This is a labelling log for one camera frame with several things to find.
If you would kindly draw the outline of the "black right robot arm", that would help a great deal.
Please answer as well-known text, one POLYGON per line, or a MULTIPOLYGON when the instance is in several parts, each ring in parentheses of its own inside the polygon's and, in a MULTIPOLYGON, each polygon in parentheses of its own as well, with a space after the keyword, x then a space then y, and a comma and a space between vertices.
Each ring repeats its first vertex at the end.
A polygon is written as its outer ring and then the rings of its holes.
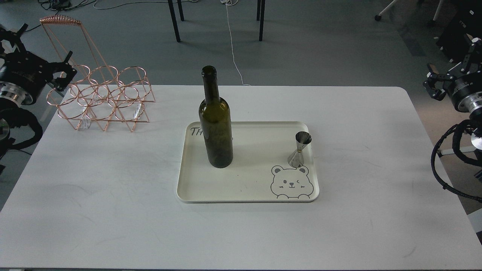
POLYGON ((429 72, 423 86, 431 98, 443 100, 448 95, 456 111, 470 114, 469 119, 453 129, 452 149, 461 161, 481 166, 481 39, 467 37, 465 41, 470 42, 467 53, 448 72, 439 73, 435 65, 427 64, 429 72), (460 140, 464 132, 471 135, 477 159, 467 157, 460 151, 460 140))

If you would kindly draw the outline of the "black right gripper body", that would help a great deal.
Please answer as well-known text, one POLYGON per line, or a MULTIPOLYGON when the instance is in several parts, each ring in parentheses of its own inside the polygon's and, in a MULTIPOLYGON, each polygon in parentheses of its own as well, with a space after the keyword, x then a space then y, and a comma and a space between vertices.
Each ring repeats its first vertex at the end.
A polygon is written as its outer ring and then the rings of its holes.
POLYGON ((445 73, 442 87, 451 100, 476 98, 476 67, 453 67, 445 73))

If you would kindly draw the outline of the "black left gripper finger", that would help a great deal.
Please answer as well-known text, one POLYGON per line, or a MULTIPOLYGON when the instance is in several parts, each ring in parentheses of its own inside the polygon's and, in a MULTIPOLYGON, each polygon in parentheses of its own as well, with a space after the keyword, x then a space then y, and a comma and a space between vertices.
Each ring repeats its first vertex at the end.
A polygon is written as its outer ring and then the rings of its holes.
POLYGON ((57 77, 50 82, 50 87, 52 87, 52 89, 65 91, 78 71, 73 67, 66 67, 65 69, 62 69, 62 72, 65 74, 65 77, 57 77))
POLYGON ((73 52, 69 51, 62 62, 49 63, 49 69, 51 69, 53 73, 59 73, 59 72, 65 72, 66 74, 73 73, 73 68, 69 63, 69 60, 72 57, 72 55, 73 55, 73 52))

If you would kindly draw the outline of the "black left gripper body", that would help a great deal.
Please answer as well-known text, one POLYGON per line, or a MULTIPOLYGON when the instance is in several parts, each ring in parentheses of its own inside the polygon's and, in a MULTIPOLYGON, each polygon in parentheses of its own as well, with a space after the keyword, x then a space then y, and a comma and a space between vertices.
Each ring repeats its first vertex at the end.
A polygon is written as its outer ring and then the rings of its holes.
POLYGON ((4 57, 1 84, 15 85, 37 99, 43 88, 53 80, 49 64, 31 52, 12 52, 4 57))

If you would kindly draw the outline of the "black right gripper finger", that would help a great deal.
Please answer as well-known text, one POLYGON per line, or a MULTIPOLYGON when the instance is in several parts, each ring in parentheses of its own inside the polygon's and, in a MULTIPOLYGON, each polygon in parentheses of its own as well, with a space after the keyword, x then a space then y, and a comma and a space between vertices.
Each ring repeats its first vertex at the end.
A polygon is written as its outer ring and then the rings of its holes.
POLYGON ((446 91, 436 88, 435 84, 437 82, 438 81, 436 79, 427 79, 423 82, 423 86, 432 99, 441 101, 445 98, 446 91))
POLYGON ((429 71, 427 74, 429 79, 435 80, 436 82, 442 82, 445 80, 445 74, 441 74, 434 64, 428 63, 427 69, 429 71))

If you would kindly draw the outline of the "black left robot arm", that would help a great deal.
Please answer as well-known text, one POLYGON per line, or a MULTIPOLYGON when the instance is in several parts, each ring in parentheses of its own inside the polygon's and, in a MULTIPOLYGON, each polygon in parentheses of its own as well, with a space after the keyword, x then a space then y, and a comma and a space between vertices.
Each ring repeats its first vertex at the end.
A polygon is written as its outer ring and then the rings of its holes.
POLYGON ((43 128, 37 117, 22 105, 36 103, 46 85, 57 91, 65 91, 72 82, 77 70, 69 63, 72 52, 62 62, 50 63, 26 50, 21 41, 27 24, 14 32, 1 28, 1 41, 8 41, 13 52, 6 53, 1 47, 1 59, 4 64, 0 72, 0 120, 1 120, 1 156, 10 150, 22 150, 41 140, 43 128), (28 126, 34 132, 33 137, 16 143, 10 131, 21 126, 28 126))

